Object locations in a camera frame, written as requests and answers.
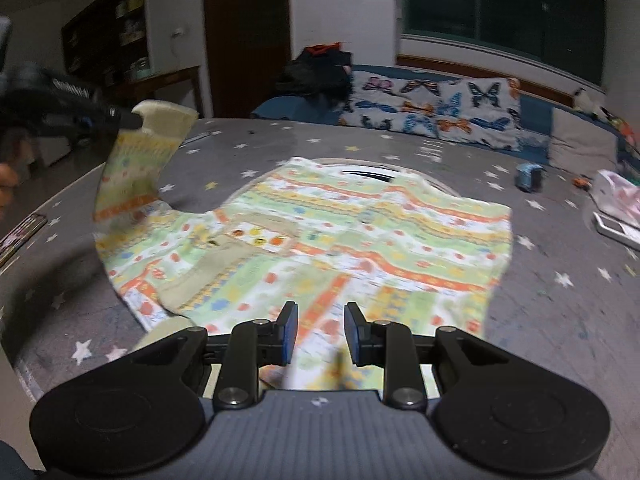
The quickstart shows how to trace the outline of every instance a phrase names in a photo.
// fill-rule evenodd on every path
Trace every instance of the small orange object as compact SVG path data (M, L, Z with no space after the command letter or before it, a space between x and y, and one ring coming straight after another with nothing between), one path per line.
M586 178L574 178L574 186L587 191L591 189L591 182Z

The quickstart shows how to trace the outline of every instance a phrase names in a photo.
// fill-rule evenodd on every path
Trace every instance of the blue sofa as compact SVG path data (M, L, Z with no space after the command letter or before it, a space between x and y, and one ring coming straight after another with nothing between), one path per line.
M410 68L396 68L388 66L354 65L354 70L373 72L385 77L395 79L429 79L432 81L451 81L459 79L453 76L427 72L423 70L412 70ZM553 109L560 108L581 119L596 124L600 128L615 134L618 138L619 160L628 158L625 151L624 137L610 124L601 121L594 121L585 114L574 112L568 107L555 104L541 98L522 94L520 96L520 121L527 139L521 146L521 151L494 150L507 155L516 156L524 160L536 162L538 164L548 164L548 142L553 130ZM316 124L338 124L341 110L332 109L330 103L324 97L315 100L308 100L298 96L280 96L269 99L258 106L252 117L271 120L302 121ZM490 150L491 148L482 144L475 144L478 148Z

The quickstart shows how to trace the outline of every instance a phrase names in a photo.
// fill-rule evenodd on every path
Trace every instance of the metal screw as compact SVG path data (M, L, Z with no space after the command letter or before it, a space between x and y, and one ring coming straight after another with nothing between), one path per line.
M218 394L218 398L225 404L240 404L249 398L249 394L242 388L229 387L225 388Z
M424 396L414 388L398 388L392 397L395 402L403 406L413 406L424 399Z

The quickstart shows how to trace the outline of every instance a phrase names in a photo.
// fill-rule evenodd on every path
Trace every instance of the white star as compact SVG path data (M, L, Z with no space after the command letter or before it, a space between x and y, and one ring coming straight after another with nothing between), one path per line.
M609 271L607 269L601 269L600 267L598 267L598 272L605 280L611 282L611 275L609 274Z
M65 303L65 293L60 292L60 294L53 297L53 301L51 302L51 307L53 308L53 310L58 310L63 303Z
M559 285L564 286L564 288L567 288L568 286L574 286L574 284L571 282L571 279L569 278L569 275L567 273L560 274L559 272L556 271L555 282L559 283Z
M539 209L540 211L544 211L545 210L545 208L543 206L541 206L536 200L527 200L527 202L529 202L529 205L533 209Z
M87 341L85 341L84 343L81 343L79 341L76 341L76 351L74 352L74 354L71 356L72 359L76 360L76 364L78 366L80 366L80 363L87 359L88 357L91 357L93 354L91 353L91 351L89 350L89 345L91 344L91 340L88 339Z
M115 361L116 359L120 359L123 355L127 353L126 348L118 348L116 345L113 345L111 352L109 352L105 357L108 362Z
M536 246L535 243L529 240L526 236L518 236L518 243L520 245L524 245L529 251Z

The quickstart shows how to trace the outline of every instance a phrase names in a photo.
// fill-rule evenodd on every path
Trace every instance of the door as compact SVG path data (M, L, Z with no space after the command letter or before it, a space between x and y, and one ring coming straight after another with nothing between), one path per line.
M204 0L213 113L248 117L290 59L289 0Z

